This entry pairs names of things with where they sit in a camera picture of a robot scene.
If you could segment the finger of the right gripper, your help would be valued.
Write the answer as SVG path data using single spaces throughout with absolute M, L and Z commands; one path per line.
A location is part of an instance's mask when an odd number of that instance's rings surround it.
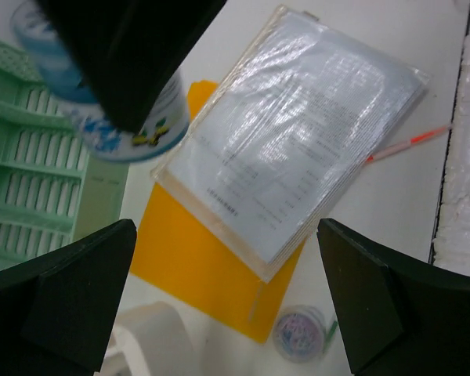
M 54 0 L 40 8 L 110 123 L 137 133 L 225 5 L 220 0 Z

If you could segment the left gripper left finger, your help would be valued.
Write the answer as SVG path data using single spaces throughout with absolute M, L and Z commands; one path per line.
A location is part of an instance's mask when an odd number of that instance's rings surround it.
M 136 238 L 121 219 L 0 270 L 0 375 L 100 371 Z

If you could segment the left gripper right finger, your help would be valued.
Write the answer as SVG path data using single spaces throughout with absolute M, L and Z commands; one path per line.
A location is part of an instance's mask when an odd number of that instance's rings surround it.
M 352 374 L 470 375 L 470 277 L 334 219 L 317 239 Z

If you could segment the green-tipped white pen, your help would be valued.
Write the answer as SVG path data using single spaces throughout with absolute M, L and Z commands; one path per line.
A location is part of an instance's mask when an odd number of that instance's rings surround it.
M 334 337 L 335 337 L 337 329 L 338 329 L 338 318 L 335 316 L 331 320 L 331 324 L 329 325 L 328 329 L 325 332 L 324 347 L 322 350 L 323 355 L 325 355 L 328 352 L 329 348 L 331 347 L 331 344 L 334 341 Z

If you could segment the dark-lidded ink jar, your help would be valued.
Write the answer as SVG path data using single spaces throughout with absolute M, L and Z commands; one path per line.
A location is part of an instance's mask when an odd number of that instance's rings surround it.
M 277 352 L 292 363 L 306 363 L 324 350 L 324 315 L 310 305 L 292 305 L 276 318 L 272 339 Z

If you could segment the white plastic drawer unit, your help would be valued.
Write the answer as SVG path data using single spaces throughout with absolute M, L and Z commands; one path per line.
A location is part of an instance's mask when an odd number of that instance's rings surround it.
M 119 313 L 98 375 L 202 375 L 185 325 L 165 302 Z

